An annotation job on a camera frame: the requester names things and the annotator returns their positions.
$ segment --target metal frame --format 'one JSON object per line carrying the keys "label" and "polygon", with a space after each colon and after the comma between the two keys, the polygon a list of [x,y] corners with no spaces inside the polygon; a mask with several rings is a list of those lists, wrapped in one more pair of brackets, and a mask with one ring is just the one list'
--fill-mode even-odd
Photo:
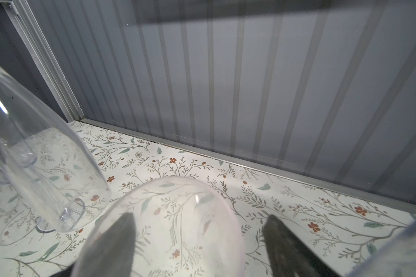
{"label": "metal frame", "polygon": [[157,142],[159,144],[162,145],[166,145],[166,146],[170,146],[170,147],[174,147],[174,148],[178,148],[178,149],[182,149],[185,150],[187,152],[192,152],[198,155],[203,155],[206,157],[210,157],[216,160],[222,160],[224,162],[227,163],[232,163],[244,168],[248,168],[248,169],[253,169],[253,170],[257,170],[257,171],[261,171],[264,173],[269,173],[269,174],[273,174],[285,179],[289,179],[292,181],[296,181],[302,184],[306,184],[306,185],[310,185],[310,186],[315,186],[315,187],[320,187],[323,189],[327,189],[330,191],[334,191],[337,193],[342,193],[348,196],[353,196],[356,198],[360,198],[362,200],[367,200],[370,202],[375,202],[378,203],[380,205],[383,206],[387,206],[390,208],[394,208],[397,210],[401,210],[401,211],[405,211],[405,212],[409,212],[412,214],[416,214],[416,205],[414,204],[410,204],[410,203],[406,203],[406,202],[402,202],[396,199],[391,199],[385,196],[379,196],[376,194],[372,194],[366,191],[360,191],[354,188],[350,188],[350,187],[345,187],[342,185],[337,185],[337,184],[333,184],[330,182],[326,182],[326,181],[322,181],[322,180],[318,180],[315,178],[311,178],[311,177],[307,177],[304,175],[300,175],[300,174],[296,174],[296,173],[292,173],[292,172],[288,172],[285,170],[281,170],[281,169],[276,169],[276,168],[272,168],[266,165],[262,165],[262,164],[258,164],[258,163],[253,163],[247,160],[242,160],[239,158],[234,158],[231,156],[227,156],[227,155],[223,155],[223,154],[219,154],[216,152],[212,152],[209,150],[205,150],[205,149],[200,149],[197,147],[193,147],[193,146],[189,146],[189,145],[184,145],[182,143],[178,143],[178,142],[174,142],[174,141],[169,141],[160,137],[156,137],[156,136],[150,136],[150,135],[146,135],[140,132],[136,132],[136,131],[131,131],[128,129],[124,129],[124,128],[120,128],[120,127],[116,127],[113,125],[109,125],[106,123],[101,123],[95,120],[91,120],[91,119],[83,119],[82,122],[84,123],[88,123],[91,125],[95,125],[101,128],[105,128],[105,129],[109,129],[109,130],[113,130],[116,132],[121,132],[123,134],[127,134],[129,136],[135,136],[144,140],[148,140],[148,141],[153,141],[153,142]]}
{"label": "metal frame", "polygon": [[67,120],[71,122],[82,119],[84,117],[82,108],[57,63],[27,0],[0,0],[0,2]]}

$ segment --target printed flower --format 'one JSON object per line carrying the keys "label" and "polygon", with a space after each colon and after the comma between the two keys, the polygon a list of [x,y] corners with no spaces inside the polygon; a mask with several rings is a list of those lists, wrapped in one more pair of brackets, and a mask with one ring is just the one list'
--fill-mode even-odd
{"label": "printed flower", "polygon": [[174,251],[174,253],[172,253],[172,258],[174,259],[174,258],[177,258],[177,257],[179,257],[180,256],[180,251],[178,251],[177,249],[176,249],[176,251]]}
{"label": "printed flower", "polygon": [[367,210],[365,210],[361,206],[355,207],[355,210],[356,210],[356,213],[362,214],[363,216],[365,216],[365,214],[367,213]]}
{"label": "printed flower", "polygon": [[308,225],[308,227],[310,227],[311,229],[313,229],[313,231],[314,231],[315,233],[317,233],[318,231],[320,231],[319,225],[314,224],[314,223],[312,223],[312,222]]}

